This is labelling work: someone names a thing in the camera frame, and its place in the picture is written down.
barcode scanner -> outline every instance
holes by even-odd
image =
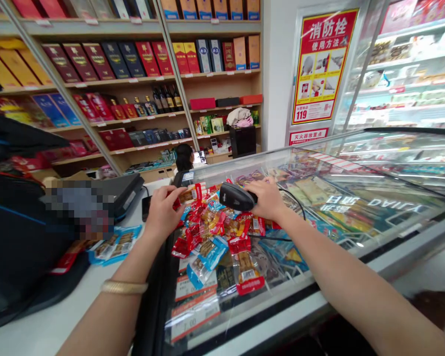
[[[250,211],[257,204],[257,195],[238,185],[224,182],[221,185],[219,202],[234,210]]]

black hair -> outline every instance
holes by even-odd
[[[191,161],[191,154],[193,149],[190,145],[182,143],[176,149],[177,152],[177,168],[178,172],[189,171],[193,168],[193,162]]]

person's left hand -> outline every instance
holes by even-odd
[[[173,210],[173,203],[186,190],[185,187],[176,188],[174,185],[166,185],[153,192],[150,211],[145,224],[145,235],[157,238],[162,243],[165,241],[178,225],[185,208],[183,204],[175,211]]]

refrigerated display case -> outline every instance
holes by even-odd
[[[244,185],[274,177],[296,197],[282,192],[286,205],[390,279],[445,244],[444,162],[445,130],[366,129],[195,169],[176,183]],[[265,226],[265,236],[288,238]],[[230,254],[196,290],[186,276],[188,259],[171,255],[180,235],[168,239],[154,265],[134,355],[267,351],[330,311],[293,243],[251,238],[251,261],[264,282],[241,295]]]

red sign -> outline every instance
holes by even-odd
[[[303,19],[292,125],[331,119],[357,12]]]
[[[319,138],[326,137],[328,135],[328,128],[298,131],[295,133],[290,133],[290,143],[289,145],[304,143],[308,141],[313,141]]]

